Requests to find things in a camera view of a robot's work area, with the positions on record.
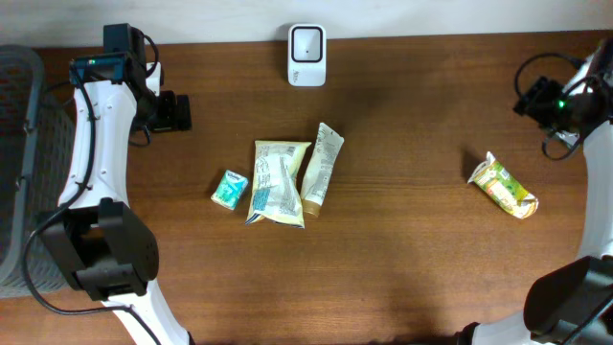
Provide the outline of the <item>green snack pouch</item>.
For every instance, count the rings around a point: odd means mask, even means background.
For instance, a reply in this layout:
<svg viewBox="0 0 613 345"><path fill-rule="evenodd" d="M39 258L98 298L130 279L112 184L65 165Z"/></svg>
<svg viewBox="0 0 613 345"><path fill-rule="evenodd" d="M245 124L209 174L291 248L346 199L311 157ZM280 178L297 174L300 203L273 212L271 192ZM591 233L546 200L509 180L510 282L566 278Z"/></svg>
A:
<svg viewBox="0 0 613 345"><path fill-rule="evenodd" d="M488 151L486 160L472 172L467 183L476 184L501 209L517 219L526 219L538 208L538 199L526 190Z"/></svg>

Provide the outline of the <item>teal tissue pack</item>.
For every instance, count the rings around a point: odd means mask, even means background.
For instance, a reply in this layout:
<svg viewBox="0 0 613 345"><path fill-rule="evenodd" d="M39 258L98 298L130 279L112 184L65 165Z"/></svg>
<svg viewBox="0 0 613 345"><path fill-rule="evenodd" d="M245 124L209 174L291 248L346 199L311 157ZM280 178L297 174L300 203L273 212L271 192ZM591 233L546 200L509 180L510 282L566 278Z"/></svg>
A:
<svg viewBox="0 0 613 345"><path fill-rule="evenodd" d="M211 200L229 210L235 210L249 184L247 177L226 170L211 196Z"/></svg>

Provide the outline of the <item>yellow white snack bag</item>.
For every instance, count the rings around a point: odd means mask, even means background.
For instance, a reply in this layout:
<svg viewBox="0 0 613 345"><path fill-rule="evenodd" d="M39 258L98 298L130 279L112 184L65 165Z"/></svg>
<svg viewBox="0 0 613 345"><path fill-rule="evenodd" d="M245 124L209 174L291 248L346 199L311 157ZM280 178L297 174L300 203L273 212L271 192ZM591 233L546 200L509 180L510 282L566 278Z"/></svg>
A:
<svg viewBox="0 0 613 345"><path fill-rule="evenodd" d="M255 163L245 224L263 219L305 228L296 179L310 142L255 141Z"/></svg>

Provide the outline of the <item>white tube gold cap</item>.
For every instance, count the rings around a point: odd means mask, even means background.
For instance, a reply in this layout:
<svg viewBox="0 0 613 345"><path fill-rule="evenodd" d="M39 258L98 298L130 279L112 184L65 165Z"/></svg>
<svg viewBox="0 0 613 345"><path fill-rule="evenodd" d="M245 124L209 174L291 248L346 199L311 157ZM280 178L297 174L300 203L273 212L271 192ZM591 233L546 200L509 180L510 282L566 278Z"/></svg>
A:
<svg viewBox="0 0 613 345"><path fill-rule="evenodd" d="M315 147L306 167L300 192L303 209L307 214L319 217L323 206L333 167L345 139L335 130L320 123Z"/></svg>

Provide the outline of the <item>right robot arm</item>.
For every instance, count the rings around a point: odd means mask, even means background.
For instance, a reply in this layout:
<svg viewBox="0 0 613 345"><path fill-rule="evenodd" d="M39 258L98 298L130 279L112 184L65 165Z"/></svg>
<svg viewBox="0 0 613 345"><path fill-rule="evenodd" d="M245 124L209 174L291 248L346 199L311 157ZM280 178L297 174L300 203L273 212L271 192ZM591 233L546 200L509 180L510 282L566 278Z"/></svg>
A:
<svg viewBox="0 0 613 345"><path fill-rule="evenodd" d="M588 172L585 225L576 259L536 280L522 311L472 323L454 343L609 344L612 341L612 41L587 58L565 56L577 73L567 82L539 78L517 93L513 110L538 123L547 153L582 151Z"/></svg>

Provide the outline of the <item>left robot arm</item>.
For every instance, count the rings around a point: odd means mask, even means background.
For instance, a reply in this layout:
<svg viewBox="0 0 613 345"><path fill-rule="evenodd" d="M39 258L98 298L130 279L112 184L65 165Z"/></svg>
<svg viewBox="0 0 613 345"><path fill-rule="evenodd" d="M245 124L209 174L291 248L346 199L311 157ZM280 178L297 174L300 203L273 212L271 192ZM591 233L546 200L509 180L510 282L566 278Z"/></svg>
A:
<svg viewBox="0 0 613 345"><path fill-rule="evenodd" d="M186 95L162 90L164 70L148 61L152 39L127 24L103 28L103 51L69 64L77 111L68 178L57 210L30 236L40 239L62 276L112 312L137 344L191 344L157 281L159 249L130 209L126 167L132 133L192 127Z"/></svg>

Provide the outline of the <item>white barcode scanner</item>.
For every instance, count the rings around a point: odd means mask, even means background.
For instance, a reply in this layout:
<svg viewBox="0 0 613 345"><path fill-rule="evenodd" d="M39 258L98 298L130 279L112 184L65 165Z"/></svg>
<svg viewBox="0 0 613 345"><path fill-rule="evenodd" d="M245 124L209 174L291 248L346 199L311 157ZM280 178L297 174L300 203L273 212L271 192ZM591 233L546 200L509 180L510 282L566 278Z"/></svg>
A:
<svg viewBox="0 0 613 345"><path fill-rule="evenodd" d="M327 32L312 23L292 25L287 32L287 79L295 87L319 87L327 78Z"/></svg>

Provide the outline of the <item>grey plastic mesh basket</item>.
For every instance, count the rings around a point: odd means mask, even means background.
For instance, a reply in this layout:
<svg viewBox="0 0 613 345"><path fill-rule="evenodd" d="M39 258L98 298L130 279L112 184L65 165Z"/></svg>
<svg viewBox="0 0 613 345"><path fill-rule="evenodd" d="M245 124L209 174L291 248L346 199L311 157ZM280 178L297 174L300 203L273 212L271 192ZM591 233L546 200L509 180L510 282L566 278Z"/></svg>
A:
<svg viewBox="0 0 613 345"><path fill-rule="evenodd" d="M23 247L57 207L70 169L75 124L48 90L32 49L1 47L1 297L30 294Z"/></svg>

